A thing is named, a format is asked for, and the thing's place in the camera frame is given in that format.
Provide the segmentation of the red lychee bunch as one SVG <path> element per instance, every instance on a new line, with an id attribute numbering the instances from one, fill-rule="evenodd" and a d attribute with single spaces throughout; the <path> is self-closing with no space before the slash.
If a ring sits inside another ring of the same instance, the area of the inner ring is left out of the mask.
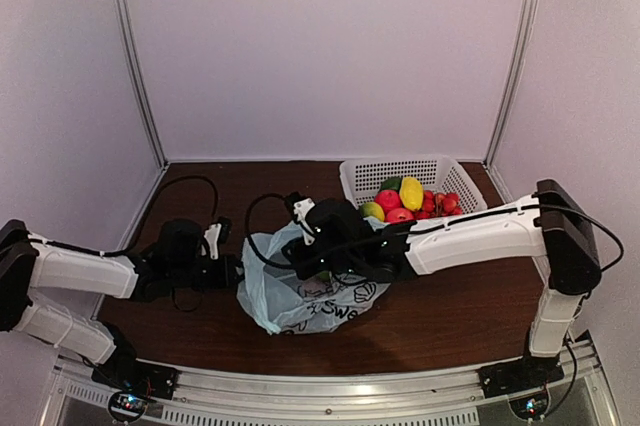
<path id="1" fill-rule="evenodd" d="M 464 213 L 460 205 L 460 197 L 454 192 L 433 192 L 425 190 L 422 206 L 415 212 L 417 220 L 435 219 L 441 217 L 457 216 Z"/>

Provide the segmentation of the light blue printed plastic bag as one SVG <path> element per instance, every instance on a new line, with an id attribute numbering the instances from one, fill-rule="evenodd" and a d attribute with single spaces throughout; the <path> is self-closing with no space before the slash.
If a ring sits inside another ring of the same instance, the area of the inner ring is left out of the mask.
<path id="1" fill-rule="evenodd" d="M 348 274 L 330 282 L 314 277 L 300 280 L 288 269 L 274 268 L 259 257 L 284 262 L 281 248 L 302 236 L 301 228 L 289 223 L 278 231 L 254 233 L 243 244 L 244 279 L 236 298 L 244 312 L 268 334 L 329 333 L 358 318 L 374 306 L 389 289 L 387 284 L 365 282 Z"/>

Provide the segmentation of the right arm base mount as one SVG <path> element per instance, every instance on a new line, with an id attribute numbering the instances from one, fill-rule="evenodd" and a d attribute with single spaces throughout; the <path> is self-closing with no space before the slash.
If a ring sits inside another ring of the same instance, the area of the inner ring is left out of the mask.
<path id="1" fill-rule="evenodd" d="M 550 409 L 548 386 L 564 378 L 558 359 L 520 358 L 478 371 L 486 399 L 506 397 L 511 412 L 526 421 L 541 420 Z"/>

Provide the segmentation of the green fruit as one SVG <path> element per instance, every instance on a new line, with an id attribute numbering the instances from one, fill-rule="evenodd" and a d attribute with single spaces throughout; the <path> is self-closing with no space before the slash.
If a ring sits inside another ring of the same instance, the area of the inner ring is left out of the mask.
<path id="1" fill-rule="evenodd" d="M 401 189 L 402 180 L 403 178 L 400 176 L 387 178 L 381 183 L 379 190 L 380 191 L 393 190 L 393 191 L 399 192 Z"/>

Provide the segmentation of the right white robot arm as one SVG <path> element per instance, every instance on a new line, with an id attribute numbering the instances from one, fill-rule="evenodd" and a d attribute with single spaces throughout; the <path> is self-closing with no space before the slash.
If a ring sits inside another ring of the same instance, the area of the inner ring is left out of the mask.
<path id="1" fill-rule="evenodd" d="M 509 204 L 439 222 L 410 220 L 374 229 L 346 202 L 310 199 L 295 204 L 303 236 L 282 254 L 301 279 L 321 271 L 354 273 L 392 283 L 485 261 L 542 258 L 548 275 L 528 333 L 528 353 L 513 365 L 519 386 L 535 386 L 551 370 L 581 299 L 600 283 L 589 220 L 554 180 Z"/>

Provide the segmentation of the yellow green lemon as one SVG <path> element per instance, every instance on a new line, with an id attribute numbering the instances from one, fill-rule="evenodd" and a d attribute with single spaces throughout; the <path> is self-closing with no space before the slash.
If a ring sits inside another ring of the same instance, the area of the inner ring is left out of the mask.
<path id="1" fill-rule="evenodd" d="M 385 211 L 384 209 L 375 201 L 363 203 L 359 207 L 359 212 L 363 217 L 372 217 L 380 222 L 385 221 Z"/>

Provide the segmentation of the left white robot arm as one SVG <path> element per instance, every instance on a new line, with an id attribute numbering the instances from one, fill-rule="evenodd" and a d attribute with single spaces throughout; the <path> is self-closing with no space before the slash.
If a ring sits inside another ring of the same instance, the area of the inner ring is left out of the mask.
<path id="1" fill-rule="evenodd" d="M 46 239 L 12 219 L 1 228 L 1 329 L 18 331 L 103 366 L 123 390 L 137 388 L 144 370 L 130 343 L 113 326 L 70 312 L 42 288 L 91 292 L 152 302 L 179 289 L 207 292 L 236 286 L 240 261 L 223 255 L 227 219 L 202 228 L 177 219 L 142 251 L 97 251 Z"/>

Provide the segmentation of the red apple with stem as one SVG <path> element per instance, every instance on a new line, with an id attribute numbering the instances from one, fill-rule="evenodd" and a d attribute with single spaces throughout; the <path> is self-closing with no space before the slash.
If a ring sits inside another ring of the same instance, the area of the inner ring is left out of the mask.
<path id="1" fill-rule="evenodd" d="M 390 224 L 403 223 L 413 220 L 413 212 L 404 207 L 392 209 L 385 216 L 385 221 Z"/>

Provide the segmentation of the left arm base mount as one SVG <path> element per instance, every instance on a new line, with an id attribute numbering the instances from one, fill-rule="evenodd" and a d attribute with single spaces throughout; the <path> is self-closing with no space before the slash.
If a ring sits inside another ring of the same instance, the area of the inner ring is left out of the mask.
<path id="1" fill-rule="evenodd" d="M 135 360 L 117 368 L 97 365 L 87 359 L 91 379 L 114 389 L 107 399 L 107 412 L 116 424 L 129 425 L 141 420 L 159 400 L 171 400 L 178 382 L 178 370 Z"/>

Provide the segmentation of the red fruit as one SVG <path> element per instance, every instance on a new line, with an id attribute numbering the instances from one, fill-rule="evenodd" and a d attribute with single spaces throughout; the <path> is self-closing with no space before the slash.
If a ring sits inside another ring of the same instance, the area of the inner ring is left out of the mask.
<path id="1" fill-rule="evenodd" d="M 382 208 L 384 214 L 403 207 L 398 192 L 392 189 L 381 190 L 375 196 L 374 201 Z"/>

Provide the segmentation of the yellow mango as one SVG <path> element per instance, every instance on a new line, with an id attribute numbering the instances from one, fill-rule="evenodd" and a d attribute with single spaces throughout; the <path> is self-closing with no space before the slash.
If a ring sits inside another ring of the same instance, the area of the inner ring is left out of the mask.
<path id="1" fill-rule="evenodd" d="M 424 189 L 418 179 L 411 176 L 403 177 L 401 189 L 398 194 L 406 209 L 418 211 L 422 208 Z"/>

